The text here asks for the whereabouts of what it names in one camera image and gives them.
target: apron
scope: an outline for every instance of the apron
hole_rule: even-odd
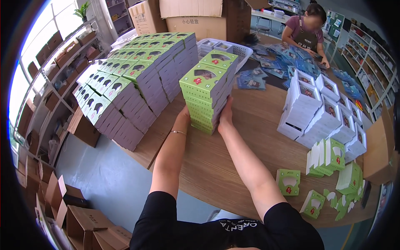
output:
[[[311,49],[312,51],[317,53],[317,33],[311,33],[309,31],[303,30],[303,20],[301,16],[299,16],[299,26],[300,32],[293,40],[303,48]]]

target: red logo sticker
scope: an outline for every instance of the red logo sticker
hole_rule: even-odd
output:
[[[201,83],[201,78],[196,78],[193,81],[196,83],[196,85],[199,85]]]

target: bulletin board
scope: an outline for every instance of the bulletin board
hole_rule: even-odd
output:
[[[337,43],[342,30],[344,16],[329,10],[326,15],[326,22],[328,23],[328,35]]]

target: green plant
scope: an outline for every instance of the green plant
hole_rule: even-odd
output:
[[[80,7],[80,9],[76,9],[74,15],[79,16],[80,18],[85,18],[86,17],[86,11],[88,10],[90,3],[89,1],[85,2],[84,4],[82,4],[82,6]]]

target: potted plant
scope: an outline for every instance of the potted plant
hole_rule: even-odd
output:
[[[80,7],[80,9],[76,9],[74,15],[79,16],[80,18],[82,18],[82,22],[87,22],[88,18],[86,17],[86,11],[88,10],[90,3],[89,1],[85,2],[84,4],[82,4],[82,6]]]

